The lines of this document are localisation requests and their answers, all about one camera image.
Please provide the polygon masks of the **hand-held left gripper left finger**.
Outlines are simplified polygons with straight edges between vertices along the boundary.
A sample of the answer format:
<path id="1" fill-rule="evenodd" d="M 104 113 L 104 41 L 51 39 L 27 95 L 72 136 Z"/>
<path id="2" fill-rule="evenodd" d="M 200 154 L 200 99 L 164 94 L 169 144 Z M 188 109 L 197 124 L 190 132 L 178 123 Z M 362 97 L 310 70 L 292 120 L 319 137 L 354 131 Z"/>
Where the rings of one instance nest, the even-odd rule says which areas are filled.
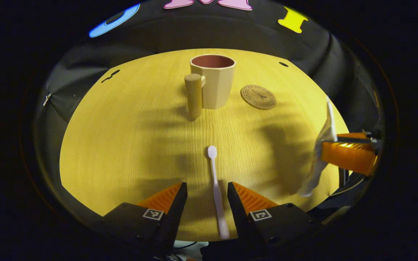
<path id="1" fill-rule="evenodd" d="M 188 197 L 179 182 L 136 203 L 121 203 L 102 218 L 102 232 L 139 260 L 169 260 Z"/>

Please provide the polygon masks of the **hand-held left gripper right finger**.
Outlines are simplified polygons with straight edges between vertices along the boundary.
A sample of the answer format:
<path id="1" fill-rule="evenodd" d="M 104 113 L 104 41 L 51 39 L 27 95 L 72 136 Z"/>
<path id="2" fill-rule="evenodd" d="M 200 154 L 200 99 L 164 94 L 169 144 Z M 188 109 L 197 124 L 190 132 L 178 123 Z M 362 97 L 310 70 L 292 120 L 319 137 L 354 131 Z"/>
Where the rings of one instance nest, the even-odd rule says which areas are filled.
<path id="1" fill-rule="evenodd" d="M 227 192 L 238 241 L 249 254 L 270 254 L 311 236 L 322 224 L 293 203 L 277 204 L 236 182 Z"/>

